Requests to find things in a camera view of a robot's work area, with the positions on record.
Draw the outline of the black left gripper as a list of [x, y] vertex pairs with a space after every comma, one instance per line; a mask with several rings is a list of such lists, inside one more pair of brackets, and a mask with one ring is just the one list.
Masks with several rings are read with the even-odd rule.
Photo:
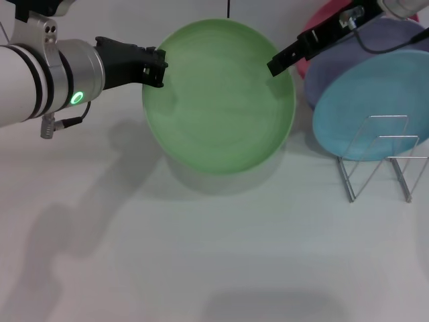
[[[110, 38], [95, 38], [97, 51], [105, 71], [103, 90], [113, 89], [131, 83], [143, 84], [153, 88], [164, 86], [166, 51], [156, 47], [139, 47]], [[145, 67], [146, 53], [150, 57], [150, 65]]]

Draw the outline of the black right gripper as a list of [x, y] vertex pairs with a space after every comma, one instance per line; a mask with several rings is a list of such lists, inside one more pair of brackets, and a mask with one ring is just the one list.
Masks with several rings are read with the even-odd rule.
[[303, 58], [312, 59], [351, 34], [351, 28], [347, 25], [350, 18], [359, 28], [381, 14], [382, 9], [377, 1], [347, 1], [324, 20], [303, 31], [293, 44], [267, 63], [272, 77], [283, 73]]

